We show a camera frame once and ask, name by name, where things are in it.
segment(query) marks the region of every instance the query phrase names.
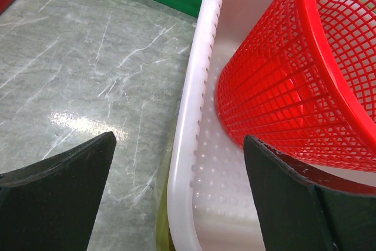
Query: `black plastic part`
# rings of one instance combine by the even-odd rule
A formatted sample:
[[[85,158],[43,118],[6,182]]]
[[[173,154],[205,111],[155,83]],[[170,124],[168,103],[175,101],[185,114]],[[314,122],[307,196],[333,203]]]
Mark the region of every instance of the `black plastic part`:
[[[376,250],[376,188],[325,173],[252,136],[244,157],[267,251]]]
[[[0,250],[86,250],[115,146],[103,133],[0,175]]]

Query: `gray marble table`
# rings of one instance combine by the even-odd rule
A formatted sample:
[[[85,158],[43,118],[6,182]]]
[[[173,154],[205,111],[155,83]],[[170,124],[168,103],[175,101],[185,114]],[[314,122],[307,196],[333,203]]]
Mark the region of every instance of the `gray marble table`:
[[[117,137],[89,250],[154,250],[153,181],[195,19],[151,0],[17,0],[0,15],[0,171]]]

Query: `basket rim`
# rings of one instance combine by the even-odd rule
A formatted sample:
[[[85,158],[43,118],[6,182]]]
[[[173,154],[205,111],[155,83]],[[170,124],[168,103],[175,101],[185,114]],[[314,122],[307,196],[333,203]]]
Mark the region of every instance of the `basket rim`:
[[[316,0],[296,0],[301,28],[326,87],[348,124],[376,155],[376,123],[345,80],[326,38]]]

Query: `white plastic tub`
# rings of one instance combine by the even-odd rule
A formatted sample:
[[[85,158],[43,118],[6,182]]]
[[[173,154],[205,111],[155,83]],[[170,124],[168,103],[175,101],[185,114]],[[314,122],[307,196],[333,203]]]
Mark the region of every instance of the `white plastic tub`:
[[[221,128],[214,89],[221,70],[272,0],[203,0],[177,121],[167,187],[178,251],[265,250],[244,156]],[[326,168],[358,180],[359,174]],[[364,183],[375,175],[361,173]]]

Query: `red plastic basket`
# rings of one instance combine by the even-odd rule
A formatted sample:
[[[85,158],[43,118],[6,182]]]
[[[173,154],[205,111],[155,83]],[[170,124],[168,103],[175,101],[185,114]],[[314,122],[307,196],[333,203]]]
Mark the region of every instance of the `red plastic basket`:
[[[219,119],[308,163],[376,172],[376,0],[274,0],[223,69]]]

